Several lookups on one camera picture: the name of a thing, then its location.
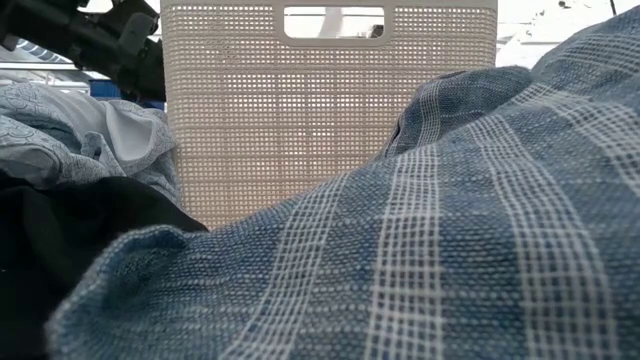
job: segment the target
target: perforated plastic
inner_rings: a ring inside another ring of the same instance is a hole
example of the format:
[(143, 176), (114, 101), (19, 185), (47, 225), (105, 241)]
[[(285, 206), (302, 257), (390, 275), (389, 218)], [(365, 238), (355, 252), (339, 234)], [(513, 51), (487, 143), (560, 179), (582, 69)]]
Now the perforated plastic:
[[(352, 3), (376, 5), (339, 4)], [(418, 85), (492, 66), (495, 0), (442, 3), (383, 1), (383, 38), (345, 46), (292, 42), (282, 2), (163, 1), (185, 209), (216, 227), (351, 170), (381, 148)]]

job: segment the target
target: blue textile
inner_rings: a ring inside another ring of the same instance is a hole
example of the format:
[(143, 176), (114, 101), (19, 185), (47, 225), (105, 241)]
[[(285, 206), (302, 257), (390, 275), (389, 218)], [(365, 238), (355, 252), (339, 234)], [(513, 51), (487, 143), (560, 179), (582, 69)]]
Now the blue textile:
[(40, 189), (129, 176), (179, 204), (161, 110), (32, 83), (0, 87), (0, 170)]
[(638, 24), (431, 81), (375, 161), (243, 221), (127, 234), (54, 358), (639, 358)]

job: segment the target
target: blue fabric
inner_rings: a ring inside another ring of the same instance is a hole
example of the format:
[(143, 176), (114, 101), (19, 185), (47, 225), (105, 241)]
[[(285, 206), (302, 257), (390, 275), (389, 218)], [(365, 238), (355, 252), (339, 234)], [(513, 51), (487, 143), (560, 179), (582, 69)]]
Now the blue fabric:
[(0, 87), (0, 170), (40, 189), (129, 176), (179, 204), (163, 111), (43, 85)]
[(638, 24), (431, 81), (376, 160), (243, 221), (123, 236), (54, 358), (639, 358)]

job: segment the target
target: black fabric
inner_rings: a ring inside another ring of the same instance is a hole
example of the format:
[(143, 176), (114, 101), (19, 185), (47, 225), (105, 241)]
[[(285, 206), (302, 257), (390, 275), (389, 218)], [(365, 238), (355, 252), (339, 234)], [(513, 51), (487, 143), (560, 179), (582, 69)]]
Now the black fabric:
[(43, 324), (92, 260), (122, 233), (160, 224), (207, 230), (133, 179), (36, 190), (0, 173), (0, 359), (43, 356)]

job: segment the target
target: crumpled clothing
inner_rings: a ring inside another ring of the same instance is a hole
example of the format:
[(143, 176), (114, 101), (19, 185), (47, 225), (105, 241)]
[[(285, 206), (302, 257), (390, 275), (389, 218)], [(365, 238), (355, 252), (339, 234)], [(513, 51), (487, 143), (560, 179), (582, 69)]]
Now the crumpled clothing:
[(639, 23), (431, 81), (375, 161), (243, 221), (123, 236), (52, 355), (639, 358)]
[(36, 188), (128, 176), (180, 202), (166, 114), (32, 83), (0, 87), (0, 170)]

